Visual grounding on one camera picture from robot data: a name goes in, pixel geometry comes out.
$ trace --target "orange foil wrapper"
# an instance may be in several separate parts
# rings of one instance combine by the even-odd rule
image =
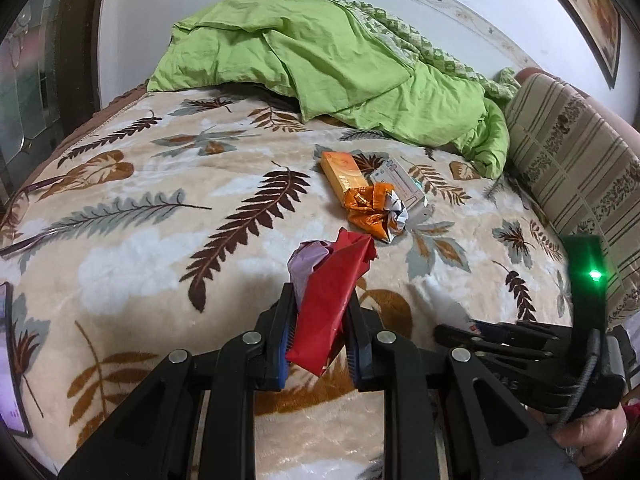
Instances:
[[[344,207],[349,222],[383,242],[399,235],[408,219],[393,184],[386,182],[348,189],[344,193]]]
[[[336,338],[356,282],[377,256],[371,236],[340,229],[333,252],[309,275],[293,345],[285,355],[290,362],[322,375],[337,354]]]

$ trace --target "leaf print blanket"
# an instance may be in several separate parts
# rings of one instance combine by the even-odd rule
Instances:
[[[14,197],[0,281],[15,289],[12,366],[33,431],[20,443],[52,471],[169,352],[211,351],[251,329],[300,242],[350,227],[322,151],[352,153],[365,174],[391,157],[427,194],[357,283],[388,329],[431,347],[436,297],[490,322],[570,323],[561,245],[507,176],[328,116],[300,119],[253,85],[149,93]],[[344,354],[320,378],[291,366],[255,412],[261,479],[340,469],[355,480],[382,452],[382,394],[354,391]]]

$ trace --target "picture frame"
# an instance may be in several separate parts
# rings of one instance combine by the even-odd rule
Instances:
[[[0,416],[9,433],[31,438],[33,431],[22,403],[20,380],[12,366],[15,349],[12,292],[8,282],[0,285]]]
[[[559,0],[587,41],[609,88],[620,62],[620,12],[612,0]]]

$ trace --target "orange box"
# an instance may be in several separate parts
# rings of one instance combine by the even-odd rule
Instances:
[[[320,166],[343,206],[345,191],[353,187],[369,185],[367,179],[360,173],[351,153],[322,152]]]

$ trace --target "black cable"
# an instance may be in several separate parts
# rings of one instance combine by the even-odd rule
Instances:
[[[580,374],[580,379],[578,379],[578,385],[575,391],[572,393],[569,402],[565,406],[564,410],[560,414],[560,417],[556,421],[556,423],[551,427],[550,432],[555,433],[560,430],[571,418],[574,414],[575,409],[580,404],[580,400],[582,399],[582,395],[584,391],[587,389],[589,381],[591,380],[591,376],[593,375],[593,371],[595,370],[596,364],[598,364],[598,359],[600,358],[600,331],[599,330],[591,330],[589,334],[589,338],[587,339],[587,360],[584,364],[584,368],[582,369],[582,373]]]

